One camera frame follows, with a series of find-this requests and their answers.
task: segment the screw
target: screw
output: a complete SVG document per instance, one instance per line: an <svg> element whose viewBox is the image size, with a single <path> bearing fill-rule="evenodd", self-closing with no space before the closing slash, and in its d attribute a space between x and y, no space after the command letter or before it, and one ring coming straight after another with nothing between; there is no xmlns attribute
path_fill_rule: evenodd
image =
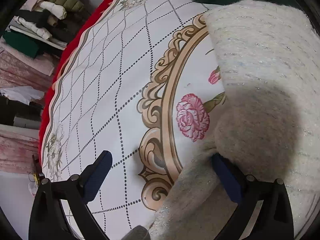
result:
<svg viewBox="0 0 320 240"><path fill-rule="evenodd" d="M47 178L41 180L41 184L44 185L44 184L47 184L49 182L49 180Z"/></svg>
<svg viewBox="0 0 320 240"><path fill-rule="evenodd" d="M255 177L254 176L252 176L252 175L247 175L247 180L248 181L255 181Z"/></svg>
<svg viewBox="0 0 320 240"><path fill-rule="evenodd" d="M73 175L71 175L70 179L72 181L75 181L75 180L79 179L79 175L78 174L73 174Z"/></svg>
<svg viewBox="0 0 320 240"><path fill-rule="evenodd" d="M283 184L283 180L282 180L282 179L276 179L276 181L277 181L277 183L278 183L279 185L282 185L282 184Z"/></svg>

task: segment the olive puffer jacket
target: olive puffer jacket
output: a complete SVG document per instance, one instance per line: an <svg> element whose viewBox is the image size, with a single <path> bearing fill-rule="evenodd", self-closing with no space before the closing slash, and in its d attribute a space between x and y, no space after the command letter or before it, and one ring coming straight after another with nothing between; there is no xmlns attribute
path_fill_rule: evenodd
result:
<svg viewBox="0 0 320 240"><path fill-rule="evenodd" d="M79 0L47 0L48 2L62 5L67 12L81 12L84 8L84 4Z"/></svg>

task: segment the pile of clothes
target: pile of clothes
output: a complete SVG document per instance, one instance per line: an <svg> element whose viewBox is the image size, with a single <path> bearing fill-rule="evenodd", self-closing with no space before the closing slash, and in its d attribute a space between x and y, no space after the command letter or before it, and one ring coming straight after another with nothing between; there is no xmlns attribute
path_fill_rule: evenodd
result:
<svg viewBox="0 0 320 240"><path fill-rule="evenodd" d="M0 46L25 64L41 64L41 72L52 73L52 58L61 57L89 16L79 0L27 0L4 32Z"/></svg>

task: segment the white puffer jacket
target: white puffer jacket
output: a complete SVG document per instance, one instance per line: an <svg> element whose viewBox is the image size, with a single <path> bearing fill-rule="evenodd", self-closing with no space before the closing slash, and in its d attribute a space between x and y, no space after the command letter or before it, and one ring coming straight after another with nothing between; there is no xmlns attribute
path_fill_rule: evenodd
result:
<svg viewBox="0 0 320 240"><path fill-rule="evenodd" d="M42 1L38 3L38 6L40 6L43 9L47 9L60 20L63 20L67 16L66 9L61 5L57 5L52 2Z"/></svg>
<svg viewBox="0 0 320 240"><path fill-rule="evenodd" d="M46 28L38 28L34 23L27 22L25 19L15 16L13 18L17 23L20 23L21 25L25 26L29 30L32 30L34 33L36 33L38 36L43 38L44 40L47 40L52 37L51 33L48 32Z"/></svg>

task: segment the white plastic bag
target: white plastic bag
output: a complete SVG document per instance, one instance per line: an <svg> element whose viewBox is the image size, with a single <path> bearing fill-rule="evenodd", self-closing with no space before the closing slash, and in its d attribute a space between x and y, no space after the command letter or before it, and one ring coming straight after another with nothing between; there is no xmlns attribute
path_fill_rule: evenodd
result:
<svg viewBox="0 0 320 240"><path fill-rule="evenodd" d="M29 105L30 101L41 99L44 96L44 92L30 86L1 88L0 93L10 100L19 101L26 105Z"/></svg>
<svg viewBox="0 0 320 240"><path fill-rule="evenodd" d="M36 197L37 190L38 190L38 184L36 184L35 181L30 181L29 182L29 191L33 197Z"/></svg>

